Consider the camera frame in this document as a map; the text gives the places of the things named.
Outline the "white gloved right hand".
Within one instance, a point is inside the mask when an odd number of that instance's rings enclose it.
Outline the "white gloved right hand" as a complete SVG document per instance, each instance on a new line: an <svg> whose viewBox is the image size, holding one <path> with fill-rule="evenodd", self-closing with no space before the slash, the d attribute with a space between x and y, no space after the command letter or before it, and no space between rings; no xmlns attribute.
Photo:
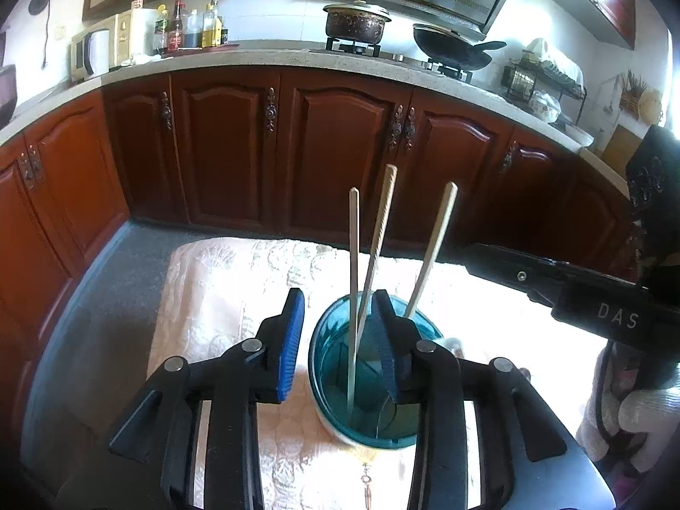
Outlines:
<svg viewBox="0 0 680 510"><path fill-rule="evenodd" d="M651 471L662 457L679 426L679 366L658 388L635 385L638 369L627 367L607 343L598 354L592 393L576 441L591 461L598 463L610 453L619 434L632 434L640 444L627 458L638 474Z"/></svg>

